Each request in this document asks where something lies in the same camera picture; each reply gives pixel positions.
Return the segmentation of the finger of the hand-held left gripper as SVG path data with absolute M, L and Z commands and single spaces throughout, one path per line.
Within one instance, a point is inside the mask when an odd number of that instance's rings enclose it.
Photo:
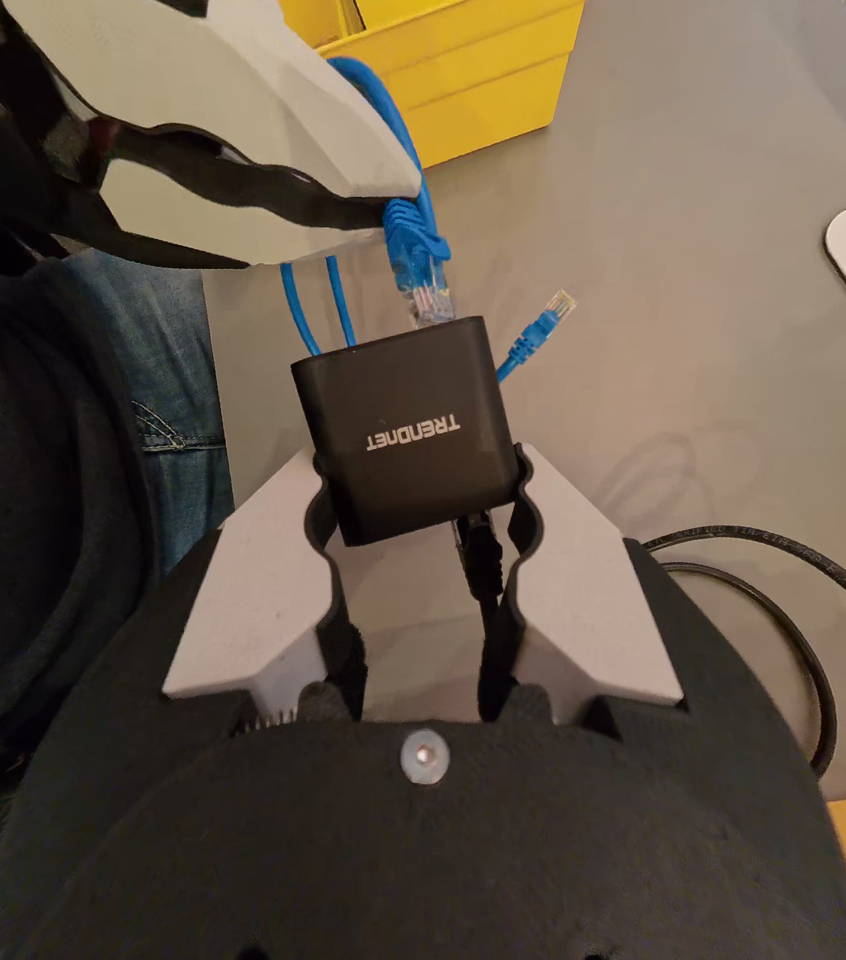
M 421 174 L 368 100 L 277 2 L 9 1 L 9 16 L 95 114 L 189 130 L 341 198 L 417 197 Z
M 249 120 L 234 130 L 93 120 L 98 195 L 125 233 L 248 266 L 359 245 L 392 198 L 382 120 Z

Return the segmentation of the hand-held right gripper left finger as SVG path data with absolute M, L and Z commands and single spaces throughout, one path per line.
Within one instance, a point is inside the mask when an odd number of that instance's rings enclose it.
M 261 716 L 292 716 L 328 674 L 318 624 L 331 609 L 331 566 L 305 530 L 322 489 L 297 452 L 222 525 L 162 692 L 170 699 L 251 695 Z

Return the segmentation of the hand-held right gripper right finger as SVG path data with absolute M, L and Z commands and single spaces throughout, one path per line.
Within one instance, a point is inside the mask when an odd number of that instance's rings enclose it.
M 676 706 L 681 683 L 624 536 L 532 445 L 515 455 L 501 677 L 541 688 L 555 724 L 603 696 Z

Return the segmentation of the black network switch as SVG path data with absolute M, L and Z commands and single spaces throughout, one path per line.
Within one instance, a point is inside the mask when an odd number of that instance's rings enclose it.
M 345 546 L 510 502 L 519 468 L 481 316 L 291 365 Z

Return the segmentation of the yellow plastic bin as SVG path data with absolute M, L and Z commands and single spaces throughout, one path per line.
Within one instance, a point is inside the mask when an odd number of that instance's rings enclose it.
M 584 1 L 281 1 L 325 59 L 381 79 L 424 169 L 543 129 L 555 116 Z

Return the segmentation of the person's leg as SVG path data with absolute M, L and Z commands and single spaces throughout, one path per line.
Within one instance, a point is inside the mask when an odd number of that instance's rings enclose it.
M 126 381 L 152 493 L 165 579 L 235 508 L 200 270 L 86 249 L 62 262 Z

